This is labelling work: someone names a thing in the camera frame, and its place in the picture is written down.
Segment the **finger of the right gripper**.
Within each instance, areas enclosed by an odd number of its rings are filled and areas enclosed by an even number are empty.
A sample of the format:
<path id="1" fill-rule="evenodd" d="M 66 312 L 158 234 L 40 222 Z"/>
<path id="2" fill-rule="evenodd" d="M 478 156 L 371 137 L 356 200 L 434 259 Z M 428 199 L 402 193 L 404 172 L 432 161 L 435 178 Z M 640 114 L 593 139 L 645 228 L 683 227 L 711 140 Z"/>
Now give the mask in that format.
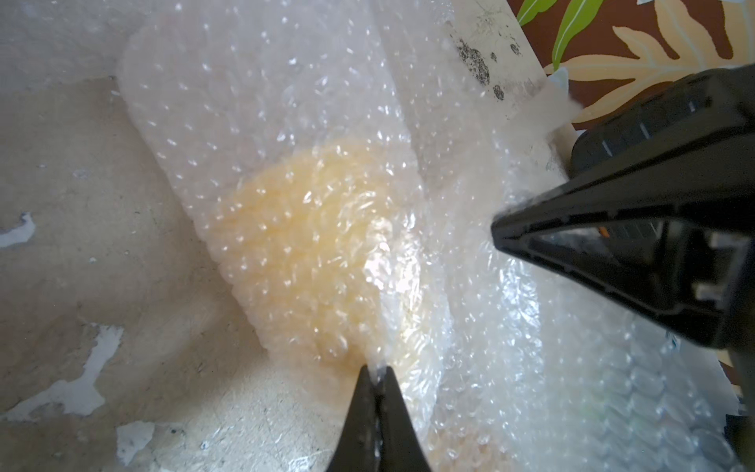
<path id="1" fill-rule="evenodd" d="M 492 224 L 495 247 L 698 345 L 754 344 L 754 145 L 600 167 Z"/>

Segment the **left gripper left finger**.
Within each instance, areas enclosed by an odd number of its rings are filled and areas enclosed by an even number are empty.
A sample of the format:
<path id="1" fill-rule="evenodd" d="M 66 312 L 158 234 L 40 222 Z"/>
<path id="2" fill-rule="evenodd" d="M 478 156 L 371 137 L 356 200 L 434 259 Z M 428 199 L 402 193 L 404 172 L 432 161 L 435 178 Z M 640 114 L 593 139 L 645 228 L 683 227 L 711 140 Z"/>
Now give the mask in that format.
<path id="1" fill-rule="evenodd" d="M 359 372 L 327 472 L 378 470 L 378 398 L 367 366 Z"/>

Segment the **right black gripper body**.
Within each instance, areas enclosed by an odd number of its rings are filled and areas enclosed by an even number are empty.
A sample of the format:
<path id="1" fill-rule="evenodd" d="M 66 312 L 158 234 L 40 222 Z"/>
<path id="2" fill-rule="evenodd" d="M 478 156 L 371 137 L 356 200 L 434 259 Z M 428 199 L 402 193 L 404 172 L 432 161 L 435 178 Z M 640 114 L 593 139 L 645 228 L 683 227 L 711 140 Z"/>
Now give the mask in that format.
<path id="1" fill-rule="evenodd" d="M 647 142 L 677 149 L 754 128 L 754 66 L 687 76 L 584 132 L 571 153 L 569 175 Z"/>

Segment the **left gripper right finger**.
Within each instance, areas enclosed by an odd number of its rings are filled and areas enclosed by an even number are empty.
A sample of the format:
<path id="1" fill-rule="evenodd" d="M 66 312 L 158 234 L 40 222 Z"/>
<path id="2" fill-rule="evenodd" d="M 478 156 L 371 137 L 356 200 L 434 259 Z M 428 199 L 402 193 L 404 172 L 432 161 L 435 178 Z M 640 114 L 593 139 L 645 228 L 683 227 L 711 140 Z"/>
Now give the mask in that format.
<path id="1" fill-rule="evenodd" d="M 429 462 L 421 448 L 408 409 L 391 367 L 376 386 L 377 470 L 382 472 L 431 472 Z"/>

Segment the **bubble yellow glass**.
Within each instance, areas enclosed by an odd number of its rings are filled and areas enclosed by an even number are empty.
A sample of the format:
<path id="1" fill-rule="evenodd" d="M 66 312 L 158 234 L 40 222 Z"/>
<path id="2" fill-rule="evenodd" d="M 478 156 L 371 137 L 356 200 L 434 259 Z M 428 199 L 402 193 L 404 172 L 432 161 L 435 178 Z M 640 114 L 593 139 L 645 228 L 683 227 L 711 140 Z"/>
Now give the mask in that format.
<path id="1" fill-rule="evenodd" d="M 395 371 L 436 471 L 739 471 L 716 356 L 505 255 L 562 182 L 550 81 L 503 105 L 444 1 L 172 1 L 118 74 L 271 360 L 334 420 Z"/>

